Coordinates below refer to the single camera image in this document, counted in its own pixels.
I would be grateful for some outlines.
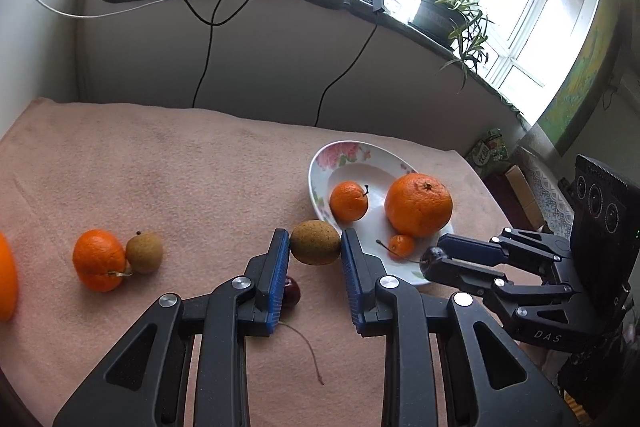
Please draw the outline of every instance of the cherry stem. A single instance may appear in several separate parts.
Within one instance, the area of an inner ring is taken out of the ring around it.
[[[322,375],[320,375],[320,369],[318,369],[318,361],[316,360],[316,354],[314,352],[314,348],[311,347],[311,343],[306,339],[305,335],[303,335],[302,333],[300,333],[296,328],[294,328],[293,326],[289,326],[288,324],[285,324],[284,322],[280,321],[278,322],[278,324],[283,325],[286,328],[289,328],[290,330],[295,331],[297,334],[299,334],[302,339],[306,342],[306,345],[309,347],[309,351],[311,351],[311,356],[314,359],[314,366],[316,368],[316,377],[318,378],[318,382],[320,382],[320,385],[324,385],[324,381],[322,381]]]
[[[398,255],[397,253],[393,252],[392,250],[389,250],[387,248],[387,246],[382,241],[380,241],[379,239],[376,239],[376,243],[378,243],[382,248],[384,248],[386,251],[388,251],[388,253],[390,253],[391,255],[396,257],[397,259],[402,259],[403,261],[407,261],[408,263],[420,264],[420,261],[414,261],[413,259],[407,259],[406,257],[402,257],[401,255]]]

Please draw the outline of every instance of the tangerine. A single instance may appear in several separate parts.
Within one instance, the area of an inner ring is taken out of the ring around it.
[[[452,213],[447,187],[426,174],[405,174],[386,193],[386,218],[402,235],[427,237],[444,227]]]
[[[329,198],[329,208],[338,221],[357,221],[367,213],[369,208],[369,186],[362,190],[356,182],[342,182],[335,185]]]
[[[106,230],[88,230],[76,242],[73,255],[78,279],[90,290],[108,292],[122,283],[127,268],[124,248]]]
[[[395,235],[389,239],[389,250],[398,257],[409,257],[415,249],[414,238],[410,235]]]
[[[8,241],[0,233],[0,322],[7,322],[18,300],[18,275]]]

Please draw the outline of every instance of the white plate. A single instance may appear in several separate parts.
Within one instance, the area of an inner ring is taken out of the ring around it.
[[[388,274],[420,286],[429,281],[422,276],[417,264],[394,258],[376,243],[380,239],[388,244],[389,238],[397,233],[385,216],[386,192],[397,178],[409,172],[416,171],[407,162],[380,147],[357,141],[334,142],[322,147],[311,160],[309,195],[318,219],[330,223],[338,233],[345,228],[355,229],[364,253],[380,257]],[[331,213],[329,197],[335,185],[348,180],[362,187],[369,185],[369,209],[362,219],[342,224]],[[410,259],[419,261],[422,252],[435,245],[445,233],[453,233],[450,221],[431,237],[417,239]]]

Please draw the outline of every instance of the kiwi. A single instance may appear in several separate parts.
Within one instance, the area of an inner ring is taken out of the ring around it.
[[[162,240],[153,232],[136,232],[136,235],[127,242],[125,256],[133,271],[151,273],[162,264],[164,256]]]
[[[331,264],[340,256],[340,235],[324,221],[304,221],[291,232],[289,248],[300,263]]]

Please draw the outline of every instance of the fruit stem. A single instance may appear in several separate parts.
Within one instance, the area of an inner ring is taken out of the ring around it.
[[[112,277],[131,277],[133,273],[110,271],[110,272],[107,272],[107,275],[110,275]]]
[[[395,252],[393,252],[392,250],[389,250],[387,248],[387,246],[380,241],[379,239],[376,239],[376,243],[378,243],[382,248],[384,248],[386,251],[388,251],[388,253],[390,253],[391,255],[393,255],[394,257],[397,257],[398,259],[402,259],[403,261],[408,261],[409,263],[417,263],[420,264],[420,261],[414,261],[413,259],[407,259],[406,257],[402,257],[401,255],[396,254]]]
[[[320,370],[318,369],[318,361],[316,360],[316,354],[314,352],[314,348],[311,347],[311,343],[306,339],[305,335],[303,335],[302,333],[300,333],[296,328],[294,328],[293,326],[289,326],[288,324],[285,324],[284,322],[280,321],[278,322],[278,324],[283,325],[286,328],[289,328],[290,330],[295,331],[297,334],[299,334],[302,339],[306,342],[306,345],[309,347],[309,350],[311,351],[311,356],[314,359],[314,366],[316,367],[316,377],[318,378],[318,382],[320,382],[320,385],[324,385],[324,381],[322,381],[322,375],[320,375]]]

